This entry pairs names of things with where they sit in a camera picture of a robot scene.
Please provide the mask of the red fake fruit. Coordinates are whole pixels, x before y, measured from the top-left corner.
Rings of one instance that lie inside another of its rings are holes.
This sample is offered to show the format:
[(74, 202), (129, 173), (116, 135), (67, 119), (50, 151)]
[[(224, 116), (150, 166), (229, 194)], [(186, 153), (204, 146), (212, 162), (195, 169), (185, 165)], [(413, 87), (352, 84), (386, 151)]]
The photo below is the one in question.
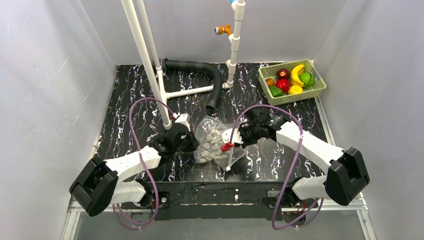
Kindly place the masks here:
[(277, 71), (276, 77), (280, 79), (289, 80), (291, 78), (291, 72), (286, 68), (281, 68)]

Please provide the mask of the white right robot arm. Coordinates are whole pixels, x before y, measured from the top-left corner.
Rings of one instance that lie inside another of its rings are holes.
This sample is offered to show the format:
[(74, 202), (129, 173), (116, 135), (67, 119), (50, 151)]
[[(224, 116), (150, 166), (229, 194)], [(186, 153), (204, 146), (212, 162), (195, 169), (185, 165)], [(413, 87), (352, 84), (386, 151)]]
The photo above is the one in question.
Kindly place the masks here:
[(331, 199), (341, 206), (349, 205), (370, 183), (362, 153), (354, 147), (347, 150), (329, 144), (300, 127), (288, 113), (270, 113), (265, 105), (244, 112), (247, 121), (231, 131), (227, 142), (242, 148), (271, 139), (302, 155), (323, 170), (319, 177), (298, 177), (288, 183), (281, 203), (294, 206), (316, 198)]

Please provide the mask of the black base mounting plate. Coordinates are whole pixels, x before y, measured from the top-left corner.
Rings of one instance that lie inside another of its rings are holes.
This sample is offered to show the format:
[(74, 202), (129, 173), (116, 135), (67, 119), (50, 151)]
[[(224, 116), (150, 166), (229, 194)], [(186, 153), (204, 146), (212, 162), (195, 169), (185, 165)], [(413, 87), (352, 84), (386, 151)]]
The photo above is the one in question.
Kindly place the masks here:
[(266, 219), (273, 208), (264, 202), (282, 182), (157, 182), (161, 204), (157, 221), (180, 219)]

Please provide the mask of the red fake tomato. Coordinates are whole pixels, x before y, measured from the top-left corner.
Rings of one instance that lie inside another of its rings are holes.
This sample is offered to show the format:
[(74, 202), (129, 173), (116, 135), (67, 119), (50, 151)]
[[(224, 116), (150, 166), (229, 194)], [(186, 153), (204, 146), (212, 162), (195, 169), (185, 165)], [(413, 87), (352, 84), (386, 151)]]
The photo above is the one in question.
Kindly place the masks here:
[(281, 89), (284, 94), (288, 93), (291, 87), (290, 81), (284, 78), (278, 79), (274, 86)]

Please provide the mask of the orange brown fake bread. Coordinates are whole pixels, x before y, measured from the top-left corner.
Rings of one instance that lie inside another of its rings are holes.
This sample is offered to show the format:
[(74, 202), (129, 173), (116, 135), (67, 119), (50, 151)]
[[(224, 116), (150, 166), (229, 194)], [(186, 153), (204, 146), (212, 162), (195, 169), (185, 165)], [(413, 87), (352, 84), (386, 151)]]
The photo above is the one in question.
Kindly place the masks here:
[(267, 86), (268, 86), (268, 87), (272, 87), (272, 86), (274, 86), (274, 85), (275, 85), (275, 81), (274, 81), (274, 79), (273, 79), (273, 78), (267, 78), (267, 79), (265, 80), (265, 82), (266, 82), (266, 84), (267, 84)]

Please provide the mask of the light green fake fruit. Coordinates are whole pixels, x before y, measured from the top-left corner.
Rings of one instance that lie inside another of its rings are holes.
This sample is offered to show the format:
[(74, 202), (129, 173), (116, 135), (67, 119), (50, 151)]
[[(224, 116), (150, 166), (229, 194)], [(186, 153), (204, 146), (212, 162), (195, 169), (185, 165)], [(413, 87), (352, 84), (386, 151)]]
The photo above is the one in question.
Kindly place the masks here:
[(303, 72), (298, 76), (299, 80), (303, 83), (303, 88), (307, 89), (313, 86), (316, 82), (315, 77), (312, 73)]

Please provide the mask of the red fake chili pepper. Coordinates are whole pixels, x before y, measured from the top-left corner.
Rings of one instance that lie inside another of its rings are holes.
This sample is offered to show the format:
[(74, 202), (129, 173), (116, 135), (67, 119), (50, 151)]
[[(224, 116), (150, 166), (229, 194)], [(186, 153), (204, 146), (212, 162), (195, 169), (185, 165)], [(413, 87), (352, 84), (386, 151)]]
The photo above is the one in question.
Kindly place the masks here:
[(222, 145), (220, 149), (221, 149), (222, 152), (227, 152), (227, 151), (231, 150), (233, 146), (234, 145), (231, 142), (227, 142), (224, 145)]

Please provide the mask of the orange spigot valve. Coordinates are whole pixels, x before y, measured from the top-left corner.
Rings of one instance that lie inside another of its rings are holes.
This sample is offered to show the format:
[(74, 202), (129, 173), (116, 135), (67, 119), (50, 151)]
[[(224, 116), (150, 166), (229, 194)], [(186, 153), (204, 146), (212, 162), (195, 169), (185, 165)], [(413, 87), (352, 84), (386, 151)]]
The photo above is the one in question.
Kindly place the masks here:
[(214, 28), (214, 33), (216, 35), (227, 34), (228, 36), (230, 36), (233, 32), (231, 30), (231, 25), (227, 24), (227, 25), (224, 25), (224, 26), (222, 26), (222, 25), (216, 26)]

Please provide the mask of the green fake pepper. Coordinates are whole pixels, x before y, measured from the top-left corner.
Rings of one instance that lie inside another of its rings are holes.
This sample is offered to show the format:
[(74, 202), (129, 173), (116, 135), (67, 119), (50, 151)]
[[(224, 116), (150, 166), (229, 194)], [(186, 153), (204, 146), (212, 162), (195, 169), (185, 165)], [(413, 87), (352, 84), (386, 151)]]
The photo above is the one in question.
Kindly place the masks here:
[(279, 97), (282, 97), (284, 95), (284, 92), (279, 87), (269, 86), (268, 89), (269, 89), (271, 96), (273, 98), (279, 98)]

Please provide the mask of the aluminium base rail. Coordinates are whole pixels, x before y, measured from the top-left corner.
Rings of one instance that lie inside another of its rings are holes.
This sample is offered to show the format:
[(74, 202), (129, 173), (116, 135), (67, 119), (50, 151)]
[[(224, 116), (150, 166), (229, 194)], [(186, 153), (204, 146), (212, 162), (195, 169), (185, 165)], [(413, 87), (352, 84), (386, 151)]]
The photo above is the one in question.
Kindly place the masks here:
[[(374, 233), (374, 229), (371, 224), (371, 220), (368, 215), (368, 206), (362, 193), (359, 197), (355, 198), (348, 206), (341, 206), (336, 204), (333, 200), (325, 199), (321, 211), (356, 211), (360, 220), (360, 225), (364, 233), (366, 240), (376, 240), (377, 237)], [(61, 234), (61, 240), (73, 240), (76, 235), (76, 230), (80, 218), (80, 213), (84, 210), (76, 200), (71, 197), (67, 208), (67, 216), (63, 231)]]

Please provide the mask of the clear zip top bag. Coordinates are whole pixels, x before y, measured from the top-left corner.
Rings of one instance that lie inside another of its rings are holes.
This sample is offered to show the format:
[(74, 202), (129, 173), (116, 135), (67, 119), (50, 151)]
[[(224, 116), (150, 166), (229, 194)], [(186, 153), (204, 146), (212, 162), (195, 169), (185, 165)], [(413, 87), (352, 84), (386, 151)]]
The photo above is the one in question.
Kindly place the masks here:
[(205, 116), (194, 131), (194, 137), (199, 142), (198, 147), (193, 152), (196, 163), (214, 161), (225, 171), (229, 171), (236, 161), (247, 155), (248, 149), (239, 146), (241, 137), (239, 129), (236, 128), (232, 143), (234, 146), (228, 151), (222, 151), (230, 139), (234, 124), (224, 124), (219, 119)]

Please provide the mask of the yellow fake lemon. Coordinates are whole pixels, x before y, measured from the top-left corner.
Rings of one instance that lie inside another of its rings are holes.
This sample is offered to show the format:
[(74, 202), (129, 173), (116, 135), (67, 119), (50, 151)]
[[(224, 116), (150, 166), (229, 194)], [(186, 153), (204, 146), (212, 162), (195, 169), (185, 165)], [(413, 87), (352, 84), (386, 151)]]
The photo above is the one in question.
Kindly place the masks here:
[(295, 95), (295, 94), (300, 94), (304, 91), (304, 89), (301, 86), (298, 85), (292, 85), (289, 90), (288, 90), (288, 94), (289, 95)]

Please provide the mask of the pale green perforated basket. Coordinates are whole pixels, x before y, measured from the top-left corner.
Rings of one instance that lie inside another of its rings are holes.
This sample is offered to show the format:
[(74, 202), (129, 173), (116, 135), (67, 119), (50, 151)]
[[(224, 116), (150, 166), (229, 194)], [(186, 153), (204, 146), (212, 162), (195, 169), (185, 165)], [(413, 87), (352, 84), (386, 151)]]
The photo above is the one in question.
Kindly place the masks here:
[(272, 106), (315, 98), (327, 88), (309, 59), (260, 67), (258, 72), (259, 83)]

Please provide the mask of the yellow fake banana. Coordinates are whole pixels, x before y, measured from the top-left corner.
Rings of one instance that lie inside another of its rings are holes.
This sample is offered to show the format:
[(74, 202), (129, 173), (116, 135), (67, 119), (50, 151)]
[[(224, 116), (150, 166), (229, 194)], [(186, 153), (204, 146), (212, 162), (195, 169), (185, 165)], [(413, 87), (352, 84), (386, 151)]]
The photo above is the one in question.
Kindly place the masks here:
[(290, 84), (303, 87), (303, 83), (299, 79), (299, 75), (305, 71), (305, 65), (299, 64), (291, 70)]

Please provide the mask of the white PVC pipe frame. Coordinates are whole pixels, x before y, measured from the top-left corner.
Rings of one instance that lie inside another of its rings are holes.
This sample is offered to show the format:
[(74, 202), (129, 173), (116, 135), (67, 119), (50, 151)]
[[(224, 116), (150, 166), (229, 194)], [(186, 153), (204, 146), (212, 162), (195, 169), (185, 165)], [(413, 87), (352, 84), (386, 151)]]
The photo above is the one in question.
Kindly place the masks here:
[(222, 90), (230, 89), (234, 86), (234, 76), (237, 66), (237, 53), (240, 47), (241, 38), (240, 32), (246, 6), (245, 1), (231, 1), (231, 8), (234, 11), (234, 28), (232, 34), (228, 36), (228, 40), (231, 44), (231, 55), (230, 59), (225, 63), (228, 68), (228, 78), (226, 82), (222, 81), (219, 73), (215, 74), (216, 66), (214, 64), (193, 61), (175, 61), (175, 64), (171, 66), (174, 69), (209, 71), (213, 76), (213, 85), (175, 92), (166, 92), (165, 90), (164, 69), (166, 68), (166, 60), (160, 60), (158, 57), (144, 1), (137, 1), (139, 12), (141, 13), (141, 22), (143, 27), (140, 26), (140, 21), (134, 6), (134, 2), (132, 0), (122, 0), (121, 5), (124, 9), (127, 22), (130, 26), (133, 39), (135, 41), (139, 56), (142, 60), (142, 64), (146, 72), (149, 85), (153, 92), (153, 96), (166, 103), (167, 100), (172, 98), (210, 92), (209, 100), (206, 103), (205, 108), (208, 111), (213, 112), (218, 105), (218, 98), (221, 95)]

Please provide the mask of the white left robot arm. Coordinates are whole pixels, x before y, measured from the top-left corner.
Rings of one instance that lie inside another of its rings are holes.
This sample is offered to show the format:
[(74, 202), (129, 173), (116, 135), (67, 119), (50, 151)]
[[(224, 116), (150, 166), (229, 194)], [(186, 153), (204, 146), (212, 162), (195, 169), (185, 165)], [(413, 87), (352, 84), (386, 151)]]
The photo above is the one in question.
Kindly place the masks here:
[(193, 132), (181, 125), (154, 136), (139, 151), (106, 160), (93, 157), (71, 184), (69, 193), (91, 217), (109, 205), (135, 203), (142, 208), (152, 207), (160, 197), (154, 193), (153, 184), (129, 179), (164, 165), (176, 153), (192, 153), (198, 146)]

